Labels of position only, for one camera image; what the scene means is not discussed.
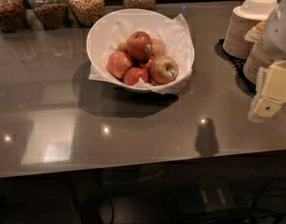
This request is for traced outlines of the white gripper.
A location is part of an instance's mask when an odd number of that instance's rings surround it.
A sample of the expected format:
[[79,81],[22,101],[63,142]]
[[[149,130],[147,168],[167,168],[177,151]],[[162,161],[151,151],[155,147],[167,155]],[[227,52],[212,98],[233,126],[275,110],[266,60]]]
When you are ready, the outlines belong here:
[[[263,49],[274,59],[286,59],[286,0],[281,0],[266,20]],[[261,95],[286,103],[286,61],[268,67]]]

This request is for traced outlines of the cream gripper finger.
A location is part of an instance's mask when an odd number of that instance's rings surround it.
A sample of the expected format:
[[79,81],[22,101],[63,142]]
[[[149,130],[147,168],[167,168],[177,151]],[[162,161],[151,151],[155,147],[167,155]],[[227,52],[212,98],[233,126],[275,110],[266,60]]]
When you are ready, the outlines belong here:
[[250,105],[250,113],[260,118],[272,118],[282,107],[277,100],[264,97],[254,97]]

